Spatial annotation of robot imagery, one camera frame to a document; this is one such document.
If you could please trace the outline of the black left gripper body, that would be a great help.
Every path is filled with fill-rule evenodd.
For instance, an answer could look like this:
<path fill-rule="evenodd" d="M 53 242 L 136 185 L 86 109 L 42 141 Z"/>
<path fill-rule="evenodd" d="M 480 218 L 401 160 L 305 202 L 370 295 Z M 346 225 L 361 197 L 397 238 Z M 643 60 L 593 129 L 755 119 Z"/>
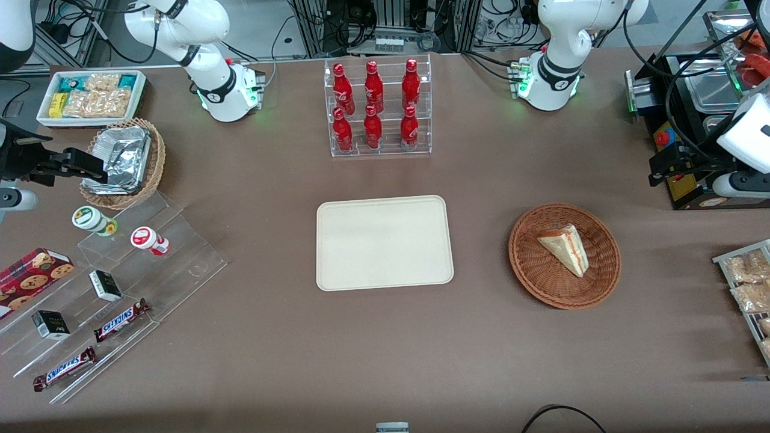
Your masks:
<path fill-rule="evenodd" d="M 690 146 L 665 146 L 651 157 L 652 176 L 673 176 L 722 169 L 723 161 Z"/>

